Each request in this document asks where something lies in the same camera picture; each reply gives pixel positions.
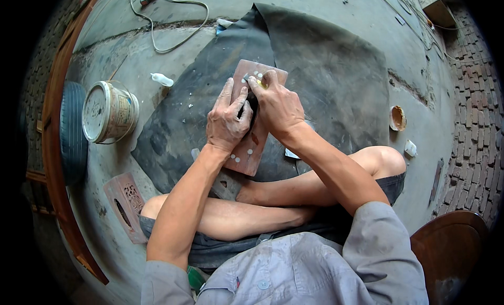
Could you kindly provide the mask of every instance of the leg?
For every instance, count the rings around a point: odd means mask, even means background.
[[[388,146],[367,147],[349,157],[374,179],[399,175],[406,171],[403,156]],[[269,207],[291,205],[329,207],[338,202],[313,170],[278,182],[248,181],[243,185],[236,201]]]
[[[167,195],[145,203],[141,215],[156,219]],[[310,220],[315,207],[267,208],[235,201],[208,198],[198,232],[223,241],[300,226]]]

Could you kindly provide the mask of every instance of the dark shorts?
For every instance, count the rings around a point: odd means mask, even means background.
[[[377,179],[376,182],[380,185],[385,195],[391,204],[397,200],[404,188],[404,177],[406,172],[397,176],[385,177]],[[152,227],[156,220],[139,216],[140,226],[145,236],[151,236]],[[196,232],[192,241],[191,252],[189,253],[189,265],[198,267],[205,272],[211,272],[217,269],[229,258],[234,257],[242,251],[246,251],[255,247],[262,240],[275,239],[282,236],[312,232],[326,239],[332,240],[340,245],[345,243],[350,227],[352,226],[352,216],[341,205],[324,208],[318,210],[314,218],[305,225],[285,229],[281,231],[260,234],[246,237],[237,241],[220,241],[212,239],[203,233]]]

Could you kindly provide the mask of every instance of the bucket handle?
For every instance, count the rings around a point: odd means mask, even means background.
[[[109,83],[112,83],[113,81],[116,81],[118,82],[119,84],[123,85],[123,87],[126,89],[126,91],[128,92],[128,96],[129,96],[129,100],[131,101],[131,106],[133,107],[133,113],[135,113],[135,105],[133,104],[133,96],[131,95],[131,93],[129,92],[128,88],[126,88],[126,86],[124,86],[124,84],[120,81],[117,81],[117,80],[109,80],[109,81],[106,81],[106,82],[109,82]],[[131,127],[133,126],[133,123],[131,123],[131,125],[129,125],[129,128],[128,128],[128,131],[124,132],[123,136],[116,139],[115,141],[113,142],[108,142],[108,143],[104,143],[104,142],[101,142],[101,143],[97,143],[97,144],[104,144],[104,145],[108,145],[108,144],[114,144],[114,143],[117,143],[119,142],[122,138],[124,138],[126,136],[126,134],[128,134],[129,130],[131,130]]]

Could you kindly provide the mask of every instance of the hand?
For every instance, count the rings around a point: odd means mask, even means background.
[[[233,78],[230,77],[207,116],[207,143],[228,153],[247,133],[252,119],[252,109],[246,100],[249,92],[247,87],[242,87],[238,98],[230,104],[233,85]],[[243,113],[238,119],[242,107]]]
[[[296,93],[278,84],[276,71],[270,69],[264,74],[268,89],[257,83],[255,77],[249,77],[249,85],[259,101],[261,118],[271,134],[282,141],[296,125],[304,123],[304,110]]]

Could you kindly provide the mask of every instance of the dark wooden chair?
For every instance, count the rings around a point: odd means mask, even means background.
[[[430,304],[450,304],[455,299],[487,236],[483,219],[470,211],[439,216],[413,234],[411,250],[423,266]]]

